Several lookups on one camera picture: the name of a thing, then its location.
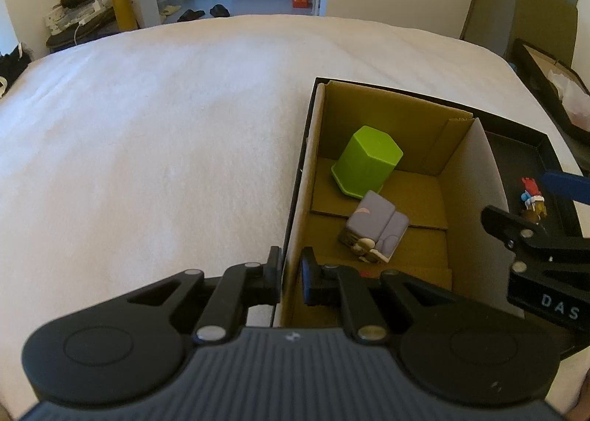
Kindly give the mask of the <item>red blue small figurine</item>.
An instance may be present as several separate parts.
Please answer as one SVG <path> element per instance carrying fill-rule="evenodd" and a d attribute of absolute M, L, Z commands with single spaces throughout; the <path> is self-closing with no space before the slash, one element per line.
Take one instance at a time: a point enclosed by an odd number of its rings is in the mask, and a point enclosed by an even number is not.
<path fill-rule="evenodd" d="M 534 178 L 522 177 L 521 182 L 524 187 L 524 191 L 521 194 L 521 200 L 524 202 L 524 205 L 528 210 L 533 210 L 538 202 L 544 202 L 544 197 Z"/>

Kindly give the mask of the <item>brown cardboard box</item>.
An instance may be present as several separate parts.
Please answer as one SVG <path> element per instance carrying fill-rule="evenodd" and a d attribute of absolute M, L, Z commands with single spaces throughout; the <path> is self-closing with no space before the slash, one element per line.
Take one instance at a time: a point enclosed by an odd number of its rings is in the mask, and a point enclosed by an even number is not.
<path fill-rule="evenodd" d="M 398 269 L 511 312 L 512 255 L 487 234 L 486 206 L 507 208 L 480 119 L 460 108 L 382 87 L 315 83 L 287 228 L 279 319 L 336 322 L 303 302 L 300 254 L 376 279 Z"/>

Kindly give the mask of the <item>brown haired doll figurine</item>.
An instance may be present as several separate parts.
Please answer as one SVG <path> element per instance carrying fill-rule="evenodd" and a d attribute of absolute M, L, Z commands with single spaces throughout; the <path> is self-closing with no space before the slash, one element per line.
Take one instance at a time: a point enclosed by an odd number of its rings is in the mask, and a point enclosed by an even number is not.
<path fill-rule="evenodd" d="M 547 210 L 544 201 L 535 201 L 525 205 L 522 211 L 523 218 L 533 224 L 539 224 L 547 217 Z"/>

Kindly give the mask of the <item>black framed box right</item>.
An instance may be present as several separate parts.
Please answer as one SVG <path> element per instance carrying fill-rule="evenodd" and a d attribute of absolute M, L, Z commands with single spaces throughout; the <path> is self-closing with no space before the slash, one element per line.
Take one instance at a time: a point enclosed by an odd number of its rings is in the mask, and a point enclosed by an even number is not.
<path fill-rule="evenodd" d="M 511 59 L 521 81 L 556 125 L 583 171 L 589 171 L 589 89 L 557 57 L 517 38 Z"/>

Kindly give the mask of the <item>purple sofa toy figure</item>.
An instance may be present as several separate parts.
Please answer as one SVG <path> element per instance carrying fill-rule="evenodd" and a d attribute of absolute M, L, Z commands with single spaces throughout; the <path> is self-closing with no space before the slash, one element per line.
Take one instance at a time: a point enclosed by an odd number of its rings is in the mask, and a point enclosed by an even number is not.
<path fill-rule="evenodd" d="M 365 263 L 389 263 L 408 227 L 407 215 L 381 195 L 368 191 L 338 240 Z"/>

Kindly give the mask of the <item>green hexagonal cup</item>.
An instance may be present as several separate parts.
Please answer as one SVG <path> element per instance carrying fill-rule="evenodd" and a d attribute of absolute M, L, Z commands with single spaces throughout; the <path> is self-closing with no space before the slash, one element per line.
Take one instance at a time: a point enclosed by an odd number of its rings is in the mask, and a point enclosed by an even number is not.
<path fill-rule="evenodd" d="M 381 191 L 403 155 L 388 133 L 364 125 L 353 133 L 331 174 L 344 195 L 362 199 L 369 191 Z"/>

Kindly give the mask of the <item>black ghost mask cloth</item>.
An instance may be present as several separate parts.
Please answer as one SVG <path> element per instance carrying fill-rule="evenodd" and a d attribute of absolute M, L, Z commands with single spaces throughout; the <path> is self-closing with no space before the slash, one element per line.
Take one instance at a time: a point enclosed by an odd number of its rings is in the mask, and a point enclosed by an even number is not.
<path fill-rule="evenodd" d="M 0 56 L 0 97 L 3 97 L 31 63 L 31 53 L 18 43 L 10 52 Z"/>

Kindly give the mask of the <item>black slipper left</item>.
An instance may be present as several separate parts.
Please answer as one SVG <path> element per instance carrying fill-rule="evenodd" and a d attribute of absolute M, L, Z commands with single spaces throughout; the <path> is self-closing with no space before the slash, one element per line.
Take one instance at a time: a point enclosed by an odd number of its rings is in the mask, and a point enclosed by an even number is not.
<path fill-rule="evenodd" d="M 193 10 L 187 9 L 183 12 L 179 18 L 177 19 L 178 22 L 186 22 L 186 21 L 193 21 L 202 18 L 205 15 L 204 10 Z"/>

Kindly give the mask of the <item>black slipper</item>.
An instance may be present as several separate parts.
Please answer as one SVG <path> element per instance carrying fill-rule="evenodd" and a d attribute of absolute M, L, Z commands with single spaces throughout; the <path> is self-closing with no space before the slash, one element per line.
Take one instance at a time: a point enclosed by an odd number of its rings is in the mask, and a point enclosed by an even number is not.
<path fill-rule="evenodd" d="M 215 4 L 210 9 L 210 14 L 213 17 L 229 17 L 230 16 L 229 10 L 225 6 L 223 6 L 222 4 Z"/>
<path fill-rule="evenodd" d="M 178 22 L 186 22 L 186 21 L 193 21 L 202 18 L 205 15 L 204 10 L 193 10 L 187 9 L 183 12 L 179 18 L 177 19 Z"/>

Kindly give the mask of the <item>beige slipper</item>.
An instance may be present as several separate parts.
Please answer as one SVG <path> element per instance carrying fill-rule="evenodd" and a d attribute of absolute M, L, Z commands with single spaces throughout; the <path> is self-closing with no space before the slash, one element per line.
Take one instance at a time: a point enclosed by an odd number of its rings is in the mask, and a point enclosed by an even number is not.
<path fill-rule="evenodd" d="M 181 9 L 181 5 L 166 5 L 161 11 L 160 15 L 164 18 L 173 15 Z"/>

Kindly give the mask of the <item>black slipper right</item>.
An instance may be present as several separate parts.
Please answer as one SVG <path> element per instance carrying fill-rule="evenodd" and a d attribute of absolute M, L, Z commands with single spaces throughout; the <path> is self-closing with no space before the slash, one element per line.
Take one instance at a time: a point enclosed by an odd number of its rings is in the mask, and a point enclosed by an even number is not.
<path fill-rule="evenodd" d="M 222 4 L 215 4 L 210 9 L 210 14 L 213 17 L 229 17 L 230 16 L 229 10 L 225 6 L 223 6 Z"/>

